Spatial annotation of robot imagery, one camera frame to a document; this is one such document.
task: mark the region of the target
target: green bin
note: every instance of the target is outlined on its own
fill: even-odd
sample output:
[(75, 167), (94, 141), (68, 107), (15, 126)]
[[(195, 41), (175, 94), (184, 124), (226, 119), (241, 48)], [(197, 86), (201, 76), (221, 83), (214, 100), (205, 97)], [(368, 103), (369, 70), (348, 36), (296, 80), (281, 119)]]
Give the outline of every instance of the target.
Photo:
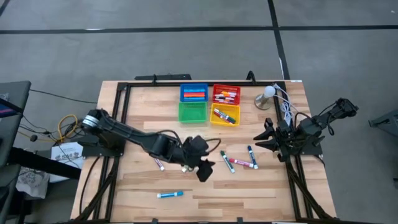
[(207, 102), (180, 103), (178, 121), (181, 123), (204, 123), (207, 120)]

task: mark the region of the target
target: blue bin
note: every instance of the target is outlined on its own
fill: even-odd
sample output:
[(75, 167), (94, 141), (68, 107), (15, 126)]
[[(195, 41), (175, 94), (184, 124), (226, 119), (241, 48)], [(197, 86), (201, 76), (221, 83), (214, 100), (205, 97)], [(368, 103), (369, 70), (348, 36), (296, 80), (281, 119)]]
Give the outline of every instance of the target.
[[(208, 88), (207, 84), (204, 84), (204, 83), (181, 84), (181, 86), (180, 86), (180, 101), (181, 102), (207, 102), (207, 99), (208, 99), (207, 88)], [(204, 90), (205, 91), (205, 99), (184, 98), (184, 92), (195, 91), (195, 90)]]

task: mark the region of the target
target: white cable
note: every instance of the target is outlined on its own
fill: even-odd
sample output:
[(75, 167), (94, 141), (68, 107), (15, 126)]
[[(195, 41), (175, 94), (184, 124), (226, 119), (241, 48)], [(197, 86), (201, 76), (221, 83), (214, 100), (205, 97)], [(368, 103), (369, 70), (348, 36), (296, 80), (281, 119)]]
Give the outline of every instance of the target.
[(290, 121), (292, 120), (292, 117), (294, 116), (293, 112), (291, 112), (291, 110), (290, 110), (290, 107), (294, 108), (297, 112), (299, 112), (299, 110), (292, 104), (292, 102), (290, 101), (290, 96), (289, 96), (289, 94), (286, 93), (285, 90), (283, 90), (281, 87), (279, 87), (278, 84), (274, 84), (273, 87), (276, 90), (280, 90), (281, 92), (285, 93), (287, 96), (287, 100), (286, 100), (283, 97), (275, 95), (276, 97), (285, 101), (281, 104), (280, 110), (282, 110), (285, 113), (284, 120), (290, 126)]
[[(285, 98), (283, 98), (283, 97), (281, 97), (281, 96), (278, 96), (278, 95), (274, 95), (274, 96), (280, 98), (281, 100), (284, 100), (286, 103), (290, 103), (289, 100), (286, 100)], [(290, 106), (291, 106), (293, 109), (295, 109), (297, 112), (299, 112), (299, 110), (298, 110), (293, 104), (290, 103)]]

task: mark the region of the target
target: white lamp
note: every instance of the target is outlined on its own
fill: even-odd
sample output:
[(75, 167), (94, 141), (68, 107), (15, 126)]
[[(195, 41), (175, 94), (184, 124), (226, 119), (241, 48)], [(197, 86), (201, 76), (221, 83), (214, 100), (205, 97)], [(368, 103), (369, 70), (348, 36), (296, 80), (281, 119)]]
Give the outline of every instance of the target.
[(264, 93), (257, 95), (254, 99), (254, 104), (260, 110), (268, 110), (272, 104), (270, 104), (269, 98), (273, 97), (276, 93), (276, 90), (273, 86), (266, 86), (264, 89)]

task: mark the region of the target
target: plastic bin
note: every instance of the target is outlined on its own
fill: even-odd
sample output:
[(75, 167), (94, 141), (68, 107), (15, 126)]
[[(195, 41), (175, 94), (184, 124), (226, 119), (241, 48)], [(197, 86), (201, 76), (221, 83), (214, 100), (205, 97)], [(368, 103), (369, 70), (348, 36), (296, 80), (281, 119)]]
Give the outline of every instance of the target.
[[(190, 91), (190, 90), (204, 90), (205, 92), (205, 98), (204, 99), (190, 99), (190, 98), (184, 98), (184, 91)], [(204, 83), (194, 83), (194, 84), (181, 84), (180, 86), (180, 101), (181, 102), (207, 102), (208, 99), (208, 87), (207, 84)]]
[(178, 121), (181, 123), (204, 123), (207, 120), (207, 102), (180, 103)]
[[(216, 95), (221, 94), (222, 91), (236, 93), (236, 96), (234, 97), (235, 100), (232, 101), (231, 103), (224, 103), (224, 102), (216, 101)], [(213, 102), (214, 103), (221, 103), (221, 104), (227, 104), (227, 105), (239, 105), (240, 97), (241, 97), (241, 88), (238, 86), (215, 84), (213, 87)]]
[[(235, 119), (234, 124), (229, 124), (217, 115), (214, 114), (214, 109), (219, 109), (221, 112), (227, 114), (228, 116), (232, 117)], [(211, 114), (210, 114), (210, 122), (212, 124), (218, 124), (218, 125), (223, 125), (223, 126), (230, 126), (230, 127), (235, 127), (239, 125), (239, 122), (241, 120), (241, 107), (240, 106), (235, 106), (235, 105), (225, 105), (221, 103), (213, 103), (211, 104)]]

